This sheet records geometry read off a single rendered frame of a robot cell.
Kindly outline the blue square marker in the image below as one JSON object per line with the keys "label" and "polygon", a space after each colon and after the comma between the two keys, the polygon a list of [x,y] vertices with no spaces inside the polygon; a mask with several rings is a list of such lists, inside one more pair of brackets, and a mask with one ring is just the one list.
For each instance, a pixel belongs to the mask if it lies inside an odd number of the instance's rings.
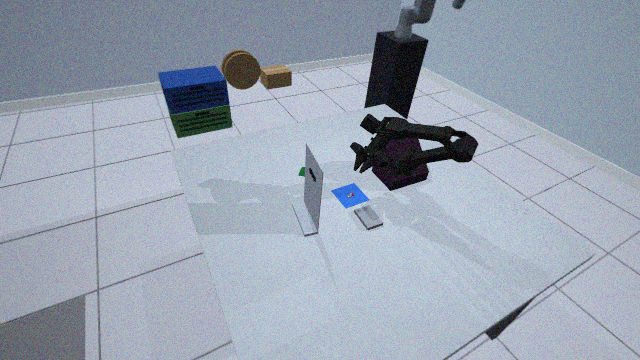
{"label": "blue square marker", "polygon": [[[338,200],[342,203],[342,205],[345,208],[349,208],[369,200],[369,198],[356,186],[355,183],[352,183],[331,191],[338,198]],[[354,195],[350,198],[347,198],[347,196],[351,192]]]}

